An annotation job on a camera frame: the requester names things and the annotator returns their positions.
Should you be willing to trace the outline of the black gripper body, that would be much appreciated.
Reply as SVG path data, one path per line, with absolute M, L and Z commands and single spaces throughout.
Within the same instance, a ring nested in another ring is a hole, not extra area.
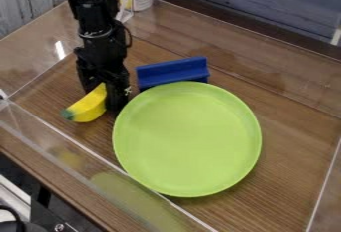
M 80 33 L 82 45 L 73 52 L 76 62 L 84 61 L 98 68 L 101 83 L 128 80 L 128 70 L 124 66 L 131 36 L 124 31 L 107 33 Z

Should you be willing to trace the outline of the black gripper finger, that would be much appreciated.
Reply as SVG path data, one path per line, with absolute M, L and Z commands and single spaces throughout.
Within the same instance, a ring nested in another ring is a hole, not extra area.
M 76 62 L 77 76 L 84 92 L 88 93 L 100 83 L 98 68 L 84 61 Z
M 119 112 L 128 102 L 129 93 L 132 91 L 128 81 L 117 81 L 105 83 L 105 107 L 112 112 Z

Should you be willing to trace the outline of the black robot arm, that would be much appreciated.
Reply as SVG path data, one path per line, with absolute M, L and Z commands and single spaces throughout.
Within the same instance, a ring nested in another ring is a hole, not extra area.
M 76 47 L 76 70 L 85 93 L 98 83 L 107 91 L 105 108 L 117 112 L 128 102 L 129 73 L 124 65 L 132 45 L 129 29 L 116 19 L 117 0 L 66 0 L 82 45 Z

